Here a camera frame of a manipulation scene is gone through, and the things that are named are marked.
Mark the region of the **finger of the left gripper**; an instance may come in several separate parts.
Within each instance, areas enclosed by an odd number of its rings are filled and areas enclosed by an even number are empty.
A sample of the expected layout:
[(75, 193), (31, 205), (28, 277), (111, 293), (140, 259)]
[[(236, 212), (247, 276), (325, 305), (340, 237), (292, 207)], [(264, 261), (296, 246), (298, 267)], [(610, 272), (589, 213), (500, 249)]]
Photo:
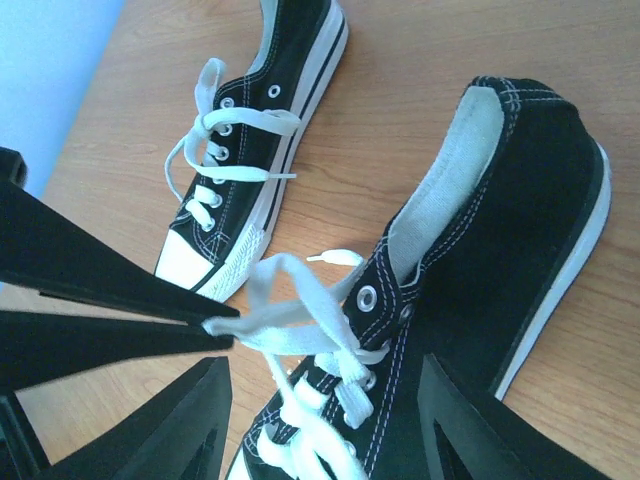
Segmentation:
[(199, 325), (239, 312), (137, 266), (24, 190), (21, 154), (1, 149), (1, 281), (53, 298)]
[(1, 313), (1, 388), (21, 390), (104, 365), (231, 348), (202, 327), (49, 313)]

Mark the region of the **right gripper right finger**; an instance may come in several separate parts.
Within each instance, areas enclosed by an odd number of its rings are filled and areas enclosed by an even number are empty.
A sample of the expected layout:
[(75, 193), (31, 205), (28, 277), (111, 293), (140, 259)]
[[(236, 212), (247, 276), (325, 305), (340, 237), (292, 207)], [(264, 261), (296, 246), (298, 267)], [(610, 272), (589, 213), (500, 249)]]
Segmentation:
[(418, 407), (428, 479), (604, 479), (436, 356), (424, 357)]

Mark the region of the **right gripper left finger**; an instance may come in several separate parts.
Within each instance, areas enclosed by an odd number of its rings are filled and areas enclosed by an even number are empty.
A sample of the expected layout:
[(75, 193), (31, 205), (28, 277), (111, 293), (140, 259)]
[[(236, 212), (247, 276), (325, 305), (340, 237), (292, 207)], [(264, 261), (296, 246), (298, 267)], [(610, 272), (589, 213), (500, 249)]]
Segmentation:
[(228, 359), (200, 360), (38, 479), (217, 479), (232, 401)]

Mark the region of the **black sneaker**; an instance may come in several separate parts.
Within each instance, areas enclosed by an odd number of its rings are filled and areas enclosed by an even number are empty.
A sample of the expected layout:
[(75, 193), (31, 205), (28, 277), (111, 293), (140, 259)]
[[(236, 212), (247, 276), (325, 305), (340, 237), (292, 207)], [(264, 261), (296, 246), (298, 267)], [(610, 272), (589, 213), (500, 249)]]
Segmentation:
[[(341, 303), (367, 351), (372, 414), (348, 426), (338, 378), (300, 355), (287, 374), (328, 395), (321, 416), (354, 448), (363, 479), (426, 479), (418, 407), (432, 354), (502, 398), (606, 223), (611, 171), (577, 108), (532, 79), (479, 76), (427, 174), (387, 225)], [(260, 459), (263, 426), (287, 443), (279, 390), (255, 417), (231, 479), (292, 479)]]
[(336, 1), (263, 1), (259, 50), (224, 81), (209, 59), (194, 88), (197, 115), (164, 172), (180, 203), (156, 277), (218, 302), (247, 280), (271, 241), (301, 138), (344, 53)]

